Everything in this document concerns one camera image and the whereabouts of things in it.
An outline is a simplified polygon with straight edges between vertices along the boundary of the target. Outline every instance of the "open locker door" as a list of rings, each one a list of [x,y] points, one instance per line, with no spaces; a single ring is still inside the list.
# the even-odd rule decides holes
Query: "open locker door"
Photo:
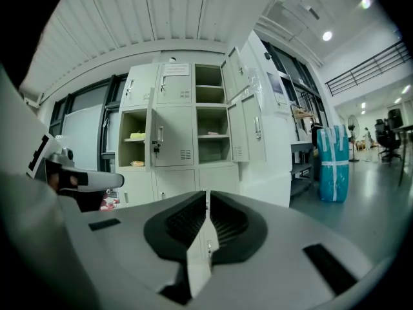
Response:
[[[240,101],[228,107],[228,118],[231,132],[232,161],[248,162],[247,132]]]
[[[261,120],[261,109],[259,107],[257,94],[254,93],[242,99],[241,106],[247,131],[248,155],[250,161],[265,161],[263,123]]]
[[[229,102],[250,84],[237,47],[231,50],[221,65],[221,69],[225,83],[225,94],[227,95],[227,102]]]
[[[148,110],[146,111],[146,124],[145,124],[145,170],[147,172],[151,171],[152,167],[155,166],[155,158],[154,158],[154,147],[155,144],[152,144],[152,141],[155,139],[155,120],[156,120],[156,112],[153,109],[154,104],[154,96],[155,96],[155,88],[150,88],[149,93],[149,100],[148,100]]]

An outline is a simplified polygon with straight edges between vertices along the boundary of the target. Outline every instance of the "yellow item on shelf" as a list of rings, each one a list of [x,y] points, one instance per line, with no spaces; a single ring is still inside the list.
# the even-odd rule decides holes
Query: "yellow item on shelf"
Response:
[[[133,167],[144,167],[145,163],[142,161],[132,161],[130,162],[131,166]]]
[[[130,139],[145,139],[146,133],[131,133]]]

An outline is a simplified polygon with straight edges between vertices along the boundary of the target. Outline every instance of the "black rubber pad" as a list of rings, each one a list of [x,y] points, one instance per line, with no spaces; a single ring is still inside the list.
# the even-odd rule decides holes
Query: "black rubber pad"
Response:
[[[101,229],[106,229],[107,227],[111,227],[111,226],[114,226],[120,223],[121,222],[117,220],[116,218],[112,218],[110,220],[103,220],[101,222],[90,223],[89,227],[92,231],[97,231]]]
[[[303,251],[336,295],[344,293],[357,283],[357,280],[320,243],[305,247]]]

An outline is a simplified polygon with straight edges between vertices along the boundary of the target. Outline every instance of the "blue bag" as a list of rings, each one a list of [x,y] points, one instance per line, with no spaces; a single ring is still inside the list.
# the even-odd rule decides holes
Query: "blue bag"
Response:
[[[348,191],[348,138],[344,125],[317,131],[321,161],[319,196],[321,201],[344,202]]]

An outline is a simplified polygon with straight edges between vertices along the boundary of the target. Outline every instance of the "standing fan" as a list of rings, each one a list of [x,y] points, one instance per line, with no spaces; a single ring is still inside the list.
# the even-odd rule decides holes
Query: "standing fan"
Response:
[[[357,118],[355,115],[351,115],[348,118],[348,130],[351,132],[351,142],[353,144],[353,158],[350,158],[348,161],[349,162],[358,162],[359,160],[355,159],[355,151],[354,151],[354,140],[357,139],[357,137],[360,135],[360,129],[359,129],[359,122],[357,121]]]

